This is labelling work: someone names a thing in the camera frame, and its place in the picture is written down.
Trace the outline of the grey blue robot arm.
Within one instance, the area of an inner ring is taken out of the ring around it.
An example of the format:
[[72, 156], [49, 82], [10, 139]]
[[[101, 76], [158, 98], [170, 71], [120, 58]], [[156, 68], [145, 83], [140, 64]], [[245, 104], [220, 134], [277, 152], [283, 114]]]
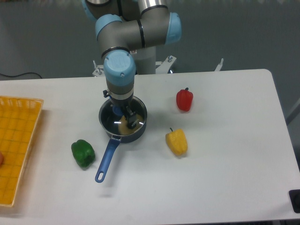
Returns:
[[128, 128], [133, 129], [137, 121], [131, 106], [136, 66], [130, 52], [179, 41], [179, 15], [169, 12], [165, 0], [84, 0], [82, 6], [96, 21], [107, 83], [104, 96], [121, 109]]

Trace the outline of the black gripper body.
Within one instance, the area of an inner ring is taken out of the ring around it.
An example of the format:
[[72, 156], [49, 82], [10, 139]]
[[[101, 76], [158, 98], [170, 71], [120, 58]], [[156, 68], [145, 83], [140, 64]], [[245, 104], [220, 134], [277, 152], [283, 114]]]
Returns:
[[102, 110], [108, 108], [110, 104], [120, 109], [130, 106], [134, 96], [134, 90], [104, 90], [104, 98], [109, 98], [102, 105]]

